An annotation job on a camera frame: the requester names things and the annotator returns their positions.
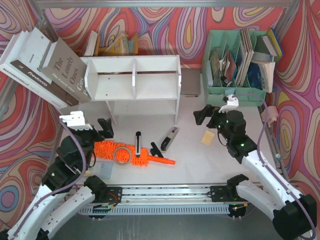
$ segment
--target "sticky note pad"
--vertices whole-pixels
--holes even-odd
[[[203,144],[209,146],[211,144],[212,140],[214,139],[215,135],[216,135],[215,133],[207,130],[207,131],[205,131],[205,133],[201,139],[201,142]]]

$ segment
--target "patterned fabric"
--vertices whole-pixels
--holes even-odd
[[[0,54],[35,18],[23,0],[0,0]],[[7,76],[0,73],[0,90]],[[57,134],[58,112],[19,85],[0,123],[0,231],[11,228],[32,200]]]
[[[280,34],[274,133],[290,179],[317,199],[320,222],[320,0],[302,0]]]
[[[160,7],[160,8],[52,8],[46,14],[73,49],[80,49],[90,32],[109,46],[121,33],[139,33],[140,55],[180,55],[182,66],[201,68],[211,29],[250,27],[266,30],[277,22],[282,8],[268,7]]]

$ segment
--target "white desk organizer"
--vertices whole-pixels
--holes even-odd
[[[124,115],[174,115],[181,91],[179,55],[82,57],[92,101],[105,101],[117,125]]]

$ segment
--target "green file organizer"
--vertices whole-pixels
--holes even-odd
[[[249,30],[250,39],[252,43],[253,49],[255,48],[257,37],[261,35],[266,35],[266,31],[255,31]],[[231,51],[233,59],[237,59],[240,44],[241,44],[241,36],[240,30],[210,30],[208,39],[206,41],[204,56],[202,61],[202,81],[204,88],[204,97],[206,104],[210,104],[213,106],[223,106],[226,103],[223,101],[226,90],[234,89],[234,94],[256,94],[261,98],[265,99],[266,92],[260,89],[250,87],[248,78],[245,77],[245,82],[242,87],[237,87],[235,83],[232,81],[229,87],[224,87],[219,81],[219,86],[208,86],[208,78],[207,78],[207,63],[211,57],[211,54],[216,47],[221,47],[221,43],[226,42],[223,46],[226,48],[228,46],[229,51]],[[219,59],[223,57],[225,50],[222,49]],[[241,96],[238,98],[239,105],[245,107],[257,107],[261,106],[263,103],[256,97],[253,96]]]

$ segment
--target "black clip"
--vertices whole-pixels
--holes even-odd
[[[151,143],[151,146],[152,148],[150,149],[150,153],[152,156],[157,155],[159,158],[164,158],[164,156],[162,155],[159,148],[154,142]]]

